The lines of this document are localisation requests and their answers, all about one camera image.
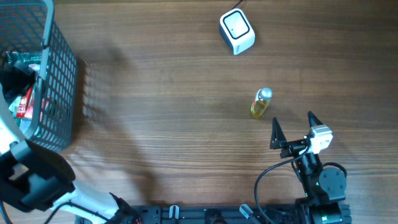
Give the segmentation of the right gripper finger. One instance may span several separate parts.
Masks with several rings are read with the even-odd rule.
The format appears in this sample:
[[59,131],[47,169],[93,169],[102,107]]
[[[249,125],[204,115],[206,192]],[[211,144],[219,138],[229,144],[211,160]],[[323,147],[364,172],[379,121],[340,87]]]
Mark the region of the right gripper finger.
[[310,125],[311,128],[312,128],[312,127],[315,127],[315,126],[320,126],[320,125],[323,124],[323,123],[315,116],[315,114],[314,114],[312,111],[309,111],[309,112],[307,113],[307,116],[308,116],[308,122],[309,122],[309,125]]
[[283,148],[286,144],[287,140],[283,133],[283,130],[279,124],[279,121],[276,117],[272,119],[272,132],[271,132],[271,141],[270,148],[271,149],[280,149]]

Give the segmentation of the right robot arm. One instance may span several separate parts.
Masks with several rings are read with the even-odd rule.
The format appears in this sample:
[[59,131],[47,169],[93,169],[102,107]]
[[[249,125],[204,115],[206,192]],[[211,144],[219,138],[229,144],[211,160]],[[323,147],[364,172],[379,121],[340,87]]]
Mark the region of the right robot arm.
[[305,196],[293,204],[275,204],[264,208],[274,223],[351,224],[346,199],[347,171],[335,162],[322,163],[319,153],[328,148],[332,130],[311,111],[309,132],[303,139],[288,141],[277,120],[272,120],[270,148],[280,149],[281,158],[292,157],[292,168],[302,184]]

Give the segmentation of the red coffee stick sachet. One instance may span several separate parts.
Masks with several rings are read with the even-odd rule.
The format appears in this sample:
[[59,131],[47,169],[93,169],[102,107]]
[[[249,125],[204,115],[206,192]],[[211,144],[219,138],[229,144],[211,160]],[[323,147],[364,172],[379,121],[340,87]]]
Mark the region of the red coffee stick sachet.
[[27,112],[28,105],[33,93],[34,87],[30,87],[25,96],[21,97],[19,107],[17,109],[16,118],[23,118]]

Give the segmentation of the green sponge package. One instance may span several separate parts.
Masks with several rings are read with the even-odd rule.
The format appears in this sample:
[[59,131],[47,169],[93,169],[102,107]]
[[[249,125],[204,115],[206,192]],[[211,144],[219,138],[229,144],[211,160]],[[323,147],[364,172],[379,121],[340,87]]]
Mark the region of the green sponge package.
[[16,52],[7,51],[7,64],[13,66],[17,61],[21,61],[25,64],[41,64],[42,53],[41,52]]

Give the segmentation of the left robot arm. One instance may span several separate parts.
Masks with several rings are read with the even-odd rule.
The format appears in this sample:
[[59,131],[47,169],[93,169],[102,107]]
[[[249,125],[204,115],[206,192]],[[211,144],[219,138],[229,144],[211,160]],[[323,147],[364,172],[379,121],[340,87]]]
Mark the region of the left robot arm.
[[69,163],[26,138],[9,105],[36,83],[37,72],[18,60],[1,70],[1,215],[11,219],[8,204],[22,212],[51,210],[50,223],[60,210],[75,215],[75,223],[142,223],[126,201],[99,192],[75,179]]

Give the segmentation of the yellow dish soap bottle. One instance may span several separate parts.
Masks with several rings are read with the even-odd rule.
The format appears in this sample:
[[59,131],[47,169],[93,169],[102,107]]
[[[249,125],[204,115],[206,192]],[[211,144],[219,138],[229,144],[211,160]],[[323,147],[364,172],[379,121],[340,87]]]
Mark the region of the yellow dish soap bottle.
[[273,92],[270,88],[261,88],[256,93],[255,99],[251,105],[250,114],[254,119],[261,119],[265,110],[271,102]]

